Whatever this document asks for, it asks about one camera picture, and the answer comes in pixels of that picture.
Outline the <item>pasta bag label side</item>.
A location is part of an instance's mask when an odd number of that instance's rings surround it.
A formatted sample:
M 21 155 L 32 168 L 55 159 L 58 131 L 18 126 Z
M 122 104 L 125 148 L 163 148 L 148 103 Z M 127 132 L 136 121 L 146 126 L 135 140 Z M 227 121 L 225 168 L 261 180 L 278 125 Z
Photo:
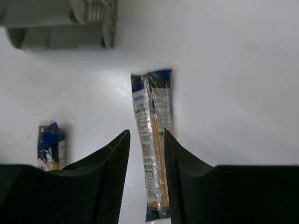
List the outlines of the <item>pasta bag label side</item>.
M 147 193 L 145 221 L 170 218 L 164 132 L 172 126 L 172 69 L 131 75 L 133 109 L 139 133 Z

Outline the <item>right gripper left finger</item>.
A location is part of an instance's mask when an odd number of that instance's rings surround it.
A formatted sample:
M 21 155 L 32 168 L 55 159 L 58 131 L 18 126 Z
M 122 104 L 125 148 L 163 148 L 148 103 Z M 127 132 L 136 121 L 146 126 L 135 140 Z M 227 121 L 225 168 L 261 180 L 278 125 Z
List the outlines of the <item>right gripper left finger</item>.
M 0 167 L 3 224 L 116 224 L 128 166 L 130 132 L 62 170 Z

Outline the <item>blue yellow spaghetti bag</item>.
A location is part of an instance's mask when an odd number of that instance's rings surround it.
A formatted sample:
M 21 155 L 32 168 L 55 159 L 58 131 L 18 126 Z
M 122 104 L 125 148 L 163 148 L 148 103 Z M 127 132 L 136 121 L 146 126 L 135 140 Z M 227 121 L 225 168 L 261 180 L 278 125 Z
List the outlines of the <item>blue yellow spaghetti bag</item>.
M 44 171 L 61 170 L 66 166 L 65 133 L 55 121 L 39 126 L 37 166 Z

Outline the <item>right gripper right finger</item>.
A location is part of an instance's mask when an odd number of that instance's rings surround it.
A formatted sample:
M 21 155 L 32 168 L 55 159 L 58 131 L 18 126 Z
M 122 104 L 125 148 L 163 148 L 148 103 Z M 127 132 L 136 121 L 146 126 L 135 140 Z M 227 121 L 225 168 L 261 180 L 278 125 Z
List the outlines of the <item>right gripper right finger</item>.
M 211 166 L 164 132 L 173 224 L 296 224 L 299 168 L 283 165 Z

